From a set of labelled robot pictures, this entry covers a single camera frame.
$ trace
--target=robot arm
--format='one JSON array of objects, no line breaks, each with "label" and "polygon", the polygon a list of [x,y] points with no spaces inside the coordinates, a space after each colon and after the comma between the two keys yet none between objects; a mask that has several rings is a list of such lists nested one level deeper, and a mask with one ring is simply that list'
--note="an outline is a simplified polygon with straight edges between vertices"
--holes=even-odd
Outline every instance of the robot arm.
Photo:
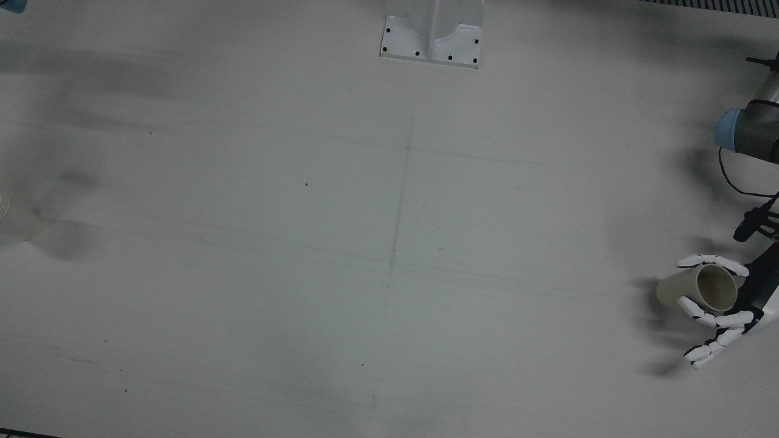
[{"label": "robot arm", "polygon": [[0,8],[20,14],[27,7],[27,0],[0,0]]}]

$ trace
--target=white mounting base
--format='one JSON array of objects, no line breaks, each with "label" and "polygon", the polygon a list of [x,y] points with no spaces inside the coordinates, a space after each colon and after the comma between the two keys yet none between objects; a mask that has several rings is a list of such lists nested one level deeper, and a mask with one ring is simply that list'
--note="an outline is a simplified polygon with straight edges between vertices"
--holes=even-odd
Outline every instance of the white mounting base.
[{"label": "white mounting base", "polygon": [[463,13],[460,12],[463,10],[462,3],[462,0],[459,2],[428,0],[428,4],[421,8],[406,9],[423,10],[416,16],[413,16],[413,13],[407,16],[388,15],[379,55],[387,58],[478,68],[483,45],[481,41],[483,6],[481,0],[472,2],[469,10],[472,16],[463,17]]}]

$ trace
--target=metal grate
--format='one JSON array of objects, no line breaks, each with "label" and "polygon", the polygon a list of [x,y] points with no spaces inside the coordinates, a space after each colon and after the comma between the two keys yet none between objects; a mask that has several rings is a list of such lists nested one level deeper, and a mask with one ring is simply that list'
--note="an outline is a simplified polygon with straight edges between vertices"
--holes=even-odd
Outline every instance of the metal grate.
[{"label": "metal grate", "polygon": [[639,0],[640,2],[661,3],[663,5],[687,6],[688,8],[712,9],[751,16],[777,17],[778,0]]}]

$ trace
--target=robotic hand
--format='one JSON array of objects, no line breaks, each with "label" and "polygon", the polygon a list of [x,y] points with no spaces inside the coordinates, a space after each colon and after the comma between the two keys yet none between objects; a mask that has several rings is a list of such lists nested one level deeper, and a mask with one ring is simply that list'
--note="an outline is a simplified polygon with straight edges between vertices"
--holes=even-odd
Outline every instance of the robotic hand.
[{"label": "robotic hand", "polygon": [[27,0],[0,0],[0,8],[20,14],[27,7]]},{"label": "robotic hand", "polygon": [[715,355],[739,339],[760,323],[760,328],[770,325],[779,317],[779,242],[748,264],[741,264],[720,256],[691,256],[677,263],[678,267],[690,268],[700,264],[714,263],[729,270],[731,274],[745,277],[744,285],[738,289],[738,298],[731,309],[721,316],[703,311],[695,302],[681,297],[677,303],[695,321],[717,329],[714,338],[703,345],[690,348],[684,359],[695,369],[706,365]]}]

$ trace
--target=white tabletop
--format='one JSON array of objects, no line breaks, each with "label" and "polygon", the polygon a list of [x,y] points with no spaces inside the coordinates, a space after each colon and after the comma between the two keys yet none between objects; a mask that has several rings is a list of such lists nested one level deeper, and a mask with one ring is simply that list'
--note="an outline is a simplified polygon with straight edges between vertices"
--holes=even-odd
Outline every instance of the white tabletop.
[{"label": "white tabletop", "polygon": [[[760,200],[711,137],[779,21],[490,1],[478,70],[372,0],[0,11],[0,427],[59,436],[773,436],[779,327],[654,283]],[[726,153],[744,189],[779,169]]]}]

